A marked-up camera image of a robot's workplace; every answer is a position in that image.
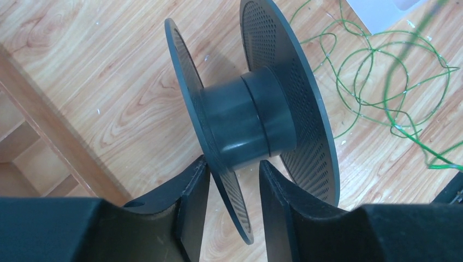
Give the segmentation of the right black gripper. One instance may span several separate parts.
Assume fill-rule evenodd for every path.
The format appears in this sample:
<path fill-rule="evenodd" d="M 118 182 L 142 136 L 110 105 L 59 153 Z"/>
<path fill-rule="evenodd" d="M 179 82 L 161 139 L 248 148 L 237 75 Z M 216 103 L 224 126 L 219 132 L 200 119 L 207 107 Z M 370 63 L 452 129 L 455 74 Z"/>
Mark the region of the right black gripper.
<path fill-rule="evenodd" d="M 462 204 L 462 172 L 458 172 L 438 193 L 432 203 Z"/>

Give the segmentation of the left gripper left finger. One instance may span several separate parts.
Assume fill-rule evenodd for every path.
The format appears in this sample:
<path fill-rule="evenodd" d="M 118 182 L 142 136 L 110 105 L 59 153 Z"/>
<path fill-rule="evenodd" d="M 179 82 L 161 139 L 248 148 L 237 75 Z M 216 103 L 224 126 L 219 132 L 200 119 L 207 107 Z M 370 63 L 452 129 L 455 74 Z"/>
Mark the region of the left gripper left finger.
<path fill-rule="evenodd" d="M 210 170 L 204 156 L 152 191 L 124 205 L 137 215 L 129 226 L 129 261 L 198 261 Z"/>

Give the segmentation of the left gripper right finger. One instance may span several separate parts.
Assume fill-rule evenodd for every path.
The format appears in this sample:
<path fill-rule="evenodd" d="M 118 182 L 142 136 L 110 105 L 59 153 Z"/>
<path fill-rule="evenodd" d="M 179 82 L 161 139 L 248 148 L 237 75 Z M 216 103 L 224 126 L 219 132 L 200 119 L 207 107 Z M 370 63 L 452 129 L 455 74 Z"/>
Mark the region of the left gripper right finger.
<path fill-rule="evenodd" d="M 345 211 L 285 178 L 268 160 L 259 163 L 268 261 L 336 261 L 342 249 L 333 220 Z"/>

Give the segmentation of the black cable spool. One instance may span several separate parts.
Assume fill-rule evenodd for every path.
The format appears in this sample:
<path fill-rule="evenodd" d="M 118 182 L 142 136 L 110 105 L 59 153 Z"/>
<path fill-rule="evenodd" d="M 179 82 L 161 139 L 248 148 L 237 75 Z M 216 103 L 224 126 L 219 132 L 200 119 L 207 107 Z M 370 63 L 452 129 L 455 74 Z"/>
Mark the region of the black cable spool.
<path fill-rule="evenodd" d="M 189 117 L 213 179 L 243 241 L 254 242 L 236 171 L 280 157 L 293 182 L 337 205 L 340 171 L 315 76 L 288 20 L 273 1 L 241 1 L 248 71 L 205 87 L 173 19 L 167 44 Z"/>

